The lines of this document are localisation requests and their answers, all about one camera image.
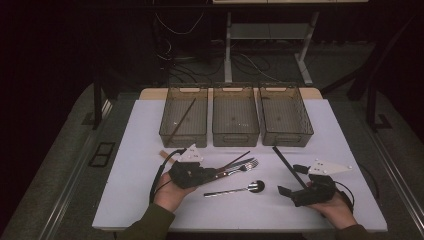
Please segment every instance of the person's right hand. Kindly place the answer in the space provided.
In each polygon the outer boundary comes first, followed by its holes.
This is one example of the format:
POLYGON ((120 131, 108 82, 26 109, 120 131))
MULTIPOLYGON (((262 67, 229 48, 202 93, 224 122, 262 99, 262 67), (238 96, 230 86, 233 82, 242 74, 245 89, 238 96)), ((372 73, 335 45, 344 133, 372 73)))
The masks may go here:
POLYGON ((337 229, 344 229, 358 224, 349 207, 344 202, 343 197, 338 192, 334 194, 334 197, 330 201, 315 203, 308 207, 322 213, 337 229))

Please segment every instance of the tabletop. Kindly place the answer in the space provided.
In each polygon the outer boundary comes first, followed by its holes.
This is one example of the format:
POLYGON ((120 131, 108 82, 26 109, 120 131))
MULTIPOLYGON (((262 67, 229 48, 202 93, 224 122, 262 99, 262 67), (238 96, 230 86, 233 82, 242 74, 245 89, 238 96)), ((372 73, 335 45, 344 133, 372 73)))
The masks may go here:
MULTIPOLYGON (((387 231, 386 221, 330 104, 320 97, 317 90, 301 89, 301 92, 315 133, 304 148, 278 147, 279 150, 291 165, 310 166, 319 159, 352 166, 351 171, 335 174, 332 178, 346 185, 354 194, 354 215, 358 222, 369 231, 387 231)), ((175 150, 164 149, 158 134, 164 96, 166 89, 146 89, 136 101, 92 224, 94 228, 123 230, 139 220, 147 209, 152 181, 163 162, 159 152, 175 150)), ((300 190, 301 186, 271 147, 263 146, 259 140, 256 147, 216 148, 212 145, 210 133, 211 117, 208 117, 208 146, 199 148, 204 157, 203 167, 221 167, 246 151, 251 151, 246 157, 257 158, 259 165, 249 172, 200 186, 185 198, 175 212, 177 217, 170 231, 308 232, 332 229, 320 214, 307 207, 295 207, 291 199, 278 193, 277 186, 292 190, 300 190), (206 192, 243 188, 254 180, 265 182, 263 192, 203 197, 206 192)))

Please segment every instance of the spoon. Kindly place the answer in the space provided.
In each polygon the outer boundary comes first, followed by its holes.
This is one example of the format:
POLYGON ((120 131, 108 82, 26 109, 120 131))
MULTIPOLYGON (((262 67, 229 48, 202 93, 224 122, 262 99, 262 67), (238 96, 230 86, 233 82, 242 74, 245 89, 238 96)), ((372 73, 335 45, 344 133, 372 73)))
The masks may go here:
POLYGON ((241 192, 241 191, 246 191, 246 190, 253 192, 253 193, 259 193, 259 192, 262 192, 264 189, 265 189, 265 183, 262 182, 261 180, 257 180, 257 181, 252 182, 251 184, 249 184, 245 188, 239 188, 239 189, 222 191, 222 192, 204 193, 203 196, 204 197, 214 197, 214 196, 218 196, 218 195, 222 195, 222 194, 229 194, 229 193, 241 192))

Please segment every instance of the plastic storage bin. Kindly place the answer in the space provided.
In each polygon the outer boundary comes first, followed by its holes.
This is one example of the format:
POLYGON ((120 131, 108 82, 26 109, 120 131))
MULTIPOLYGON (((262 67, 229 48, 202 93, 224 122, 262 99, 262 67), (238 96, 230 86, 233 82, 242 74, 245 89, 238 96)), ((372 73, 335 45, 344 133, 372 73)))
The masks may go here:
POLYGON ((212 133, 215 147, 255 147, 259 121, 251 83, 215 83, 212 133))
POLYGON ((296 83, 259 83, 262 144, 305 147, 314 134, 296 83))
POLYGON ((165 148, 207 146, 208 87, 201 83, 169 85, 159 130, 165 148))

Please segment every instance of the cutlery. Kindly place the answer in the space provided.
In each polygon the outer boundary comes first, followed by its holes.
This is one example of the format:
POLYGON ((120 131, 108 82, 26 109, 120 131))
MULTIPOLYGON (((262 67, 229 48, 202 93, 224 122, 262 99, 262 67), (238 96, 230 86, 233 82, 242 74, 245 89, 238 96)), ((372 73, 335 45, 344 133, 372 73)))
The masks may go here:
POLYGON ((230 171, 234 171, 239 169, 242 165, 248 164, 249 162, 252 161, 258 161, 256 158, 248 158, 236 163, 231 164, 230 166, 228 166, 227 168, 225 168, 223 171, 221 172, 230 172, 230 171))
POLYGON ((239 188, 234 190, 228 190, 228 191, 221 191, 221 192, 211 192, 211 193, 204 193, 204 197, 214 197, 219 196, 223 194, 229 194, 229 193, 235 193, 235 192, 241 192, 241 191, 250 191, 253 193, 259 193, 262 192, 265 189, 265 183, 261 180, 257 180, 249 184, 245 188, 239 188))
POLYGON ((246 163, 246 164, 244 164, 244 165, 240 166, 240 167, 239 167, 238 169, 236 169, 236 170, 233 170, 233 171, 227 171, 227 174, 228 174, 228 175, 231 175, 231 174, 234 174, 234 173, 236 173, 236 172, 247 172, 247 171, 252 170, 252 169, 253 169, 253 168, 255 168, 256 166, 258 166, 258 164, 259 164, 258 160, 254 159, 253 161, 248 162, 248 163, 246 163))

